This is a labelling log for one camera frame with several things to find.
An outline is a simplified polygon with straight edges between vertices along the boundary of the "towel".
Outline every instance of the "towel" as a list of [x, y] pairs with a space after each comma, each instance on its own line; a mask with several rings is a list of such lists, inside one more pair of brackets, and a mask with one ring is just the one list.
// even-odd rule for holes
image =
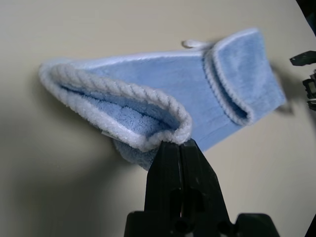
[[58, 100], [148, 170], [161, 141], [207, 150], [285, 102], [257, 29], [215, 44], [96, 60], [58, 58], [39, 69]]

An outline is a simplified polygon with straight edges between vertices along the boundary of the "terry cloth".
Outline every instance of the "terry cloth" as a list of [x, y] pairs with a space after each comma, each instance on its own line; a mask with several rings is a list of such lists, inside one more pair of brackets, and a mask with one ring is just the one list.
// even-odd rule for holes
[[192, 49], [41, 65], [42, 84], [149, 169], [161, 141], [206, 150], [283, 104], [257, 29]]

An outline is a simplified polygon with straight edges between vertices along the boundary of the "fabric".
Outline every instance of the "fabric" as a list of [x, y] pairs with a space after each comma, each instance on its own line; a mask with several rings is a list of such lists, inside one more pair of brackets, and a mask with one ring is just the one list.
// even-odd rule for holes
[[56, 59], [39, 70], [57, 99], [114, 138], [148, 170], [161, 141], [206, 150], [283, 104], [263, 37], [248, 29], [216, 44], [97, 60]]

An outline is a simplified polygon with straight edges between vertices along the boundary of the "white surface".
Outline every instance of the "white surface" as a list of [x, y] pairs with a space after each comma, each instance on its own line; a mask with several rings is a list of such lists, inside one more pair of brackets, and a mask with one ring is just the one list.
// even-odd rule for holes
[[315, 50], [295, 0], [3, 0], [0, 3], [0, 236], [123, 236], [142, 209], [146, 172], [39, 84], [40, 62], [180, 49], [257, 26], [293, 113], [274, 112], [205, 153], [231, 220], [269, 214], [283, 237], [304, 236], [316, 213], [316, 120], [300, 84]]

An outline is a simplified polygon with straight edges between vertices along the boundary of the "beige table surface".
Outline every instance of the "beige table surface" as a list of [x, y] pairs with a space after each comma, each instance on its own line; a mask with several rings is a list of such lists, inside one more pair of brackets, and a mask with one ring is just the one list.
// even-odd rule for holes
[[316, 38], [295, 0], [2, 0], [0, 236], [121, 237], [144, 204], [146, 172], [41, 87], [42, 61], [180, 49], [253, 26], [289, 104], [205, 155], [233, 222], [264, 212], [281, 236], [304, 236], [316, 213], [316, 120], [300, 80], [315, 66], [288, 59]]

